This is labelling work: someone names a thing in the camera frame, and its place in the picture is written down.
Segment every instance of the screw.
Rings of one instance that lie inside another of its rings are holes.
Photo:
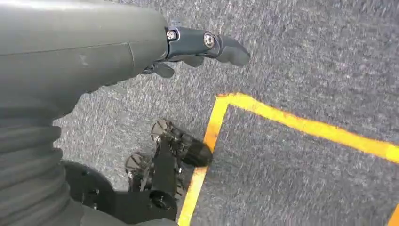
[[[211,33],[204,34],[204,43],[209,48],[212,48],[215,45],[215,39]]]
[[[177,33],[175,31],[168,31],[166,32],[166,37],[168,38],[169,41],[173,41],[177,39]]]

